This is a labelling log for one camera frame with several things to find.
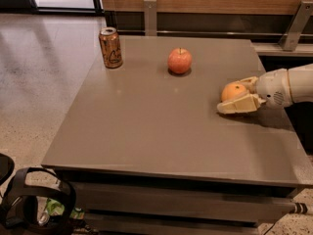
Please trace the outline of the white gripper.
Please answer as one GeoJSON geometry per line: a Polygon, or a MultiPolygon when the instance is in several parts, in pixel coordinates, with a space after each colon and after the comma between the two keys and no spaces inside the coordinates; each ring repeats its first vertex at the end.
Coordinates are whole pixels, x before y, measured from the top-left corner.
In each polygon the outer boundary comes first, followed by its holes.
{"type": "Polygon", "coordinates": [[[236,81],[235,89],[241,93],[217,105],[223,115],[256,112],[262,104],[282,109],[292,104],[289,73],[286,69],[272,70],[260,77],[251,76],[236,81]]]}

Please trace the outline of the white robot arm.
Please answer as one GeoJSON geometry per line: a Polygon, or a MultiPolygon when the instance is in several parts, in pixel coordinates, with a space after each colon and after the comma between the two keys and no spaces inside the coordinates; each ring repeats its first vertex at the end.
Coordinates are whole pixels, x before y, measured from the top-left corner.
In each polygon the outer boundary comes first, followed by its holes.
{"type": "Polygon", "coordinates": [[[262,106],[282,109],[313,102],[313,65],[265,72],[228,83],[217,111],[223,115],[256,112],[262,106]]]}

